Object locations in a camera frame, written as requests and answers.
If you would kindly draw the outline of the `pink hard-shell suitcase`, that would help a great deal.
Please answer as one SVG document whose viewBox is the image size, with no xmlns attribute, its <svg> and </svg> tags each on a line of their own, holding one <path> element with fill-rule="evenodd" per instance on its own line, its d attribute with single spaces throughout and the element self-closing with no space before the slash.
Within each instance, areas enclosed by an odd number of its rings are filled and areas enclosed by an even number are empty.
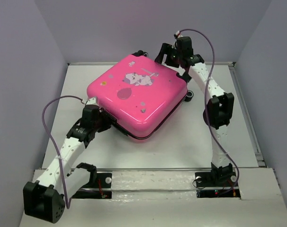
<svg viewBox="0 0 287 227">
<path fill-rule="evenodd" d="M 137 51 L 87 87 L 87 96 L 113 119 L 113 126 L 136 141 L 149 139 L 194 93 L 179 73 Z"/>
</svg>

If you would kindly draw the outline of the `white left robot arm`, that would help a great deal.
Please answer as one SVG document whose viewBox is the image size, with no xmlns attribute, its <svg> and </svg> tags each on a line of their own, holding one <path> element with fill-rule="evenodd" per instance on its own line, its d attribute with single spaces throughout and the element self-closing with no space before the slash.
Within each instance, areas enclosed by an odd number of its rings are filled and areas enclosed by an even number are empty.
<svg viewBox="0 0 287 227">
<path fill-rule="evenodd" d="M 48 168 L 34 182 L 25 184 L 23 203 L 26 215 L 54 224 L 64 210 L 70 208 L 72 197 L 79 189 L 96 183 L 98 173 L 93 164 L 81 162 L 73 171 L 71 169 L 96 133 L 110 127 L 110 118 L 102 108 L 97 104 L 84 106 L 81 118 L 67 133 Z"/>
</svg>

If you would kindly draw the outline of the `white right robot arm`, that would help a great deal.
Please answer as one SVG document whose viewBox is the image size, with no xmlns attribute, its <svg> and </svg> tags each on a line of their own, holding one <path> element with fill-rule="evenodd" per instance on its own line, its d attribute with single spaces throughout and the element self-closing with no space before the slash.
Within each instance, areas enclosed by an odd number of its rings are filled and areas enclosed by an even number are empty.
<svg viewBox="0 0 287 227">
<path fill-rule="evenodd" d="M 204 95 L 203 119 L 209 127 L 212 140 L 211 170 L 202 177 L 214 185 L 222 185 L 233 174 L 232 162 L 222 143 L 226 142 L 227 127 L 233 114 L 234 95 L 225 92 L 213 79 L 199 54 L 194 54 L 192 40 L 188 36 L 176 34 L 174 44 L 163 43 L 155 62 L 181 67 L 180 76 L 186 82 L 193 79 Z"/>
</svg>

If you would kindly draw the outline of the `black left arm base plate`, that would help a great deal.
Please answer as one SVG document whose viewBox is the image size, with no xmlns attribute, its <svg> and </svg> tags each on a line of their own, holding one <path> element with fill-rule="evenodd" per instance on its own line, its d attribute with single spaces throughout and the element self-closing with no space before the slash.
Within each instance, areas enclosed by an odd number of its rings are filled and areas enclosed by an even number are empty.
<svg viewBox="0 0 287 227">
<path fill-rule="evenodd" d="M 73 199 L 111 199 L 112 173 L 97 173 L 94 182 L 83 185 L 74 195 Z"/>
</svg>

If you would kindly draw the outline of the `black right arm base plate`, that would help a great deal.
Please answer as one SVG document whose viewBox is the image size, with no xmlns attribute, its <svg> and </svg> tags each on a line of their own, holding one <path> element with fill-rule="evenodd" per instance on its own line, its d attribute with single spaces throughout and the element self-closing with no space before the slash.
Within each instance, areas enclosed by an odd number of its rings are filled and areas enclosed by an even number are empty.
<svg viewBox="0 0 287 227">
<path fill-rule="evenodd" d="M 241 198 L 236 174 L 233 173 L 223 182 L 215 183 L 210 172 L 196 172 L 192 185 L 196 188 L 197 198 Z"/>
</svg>

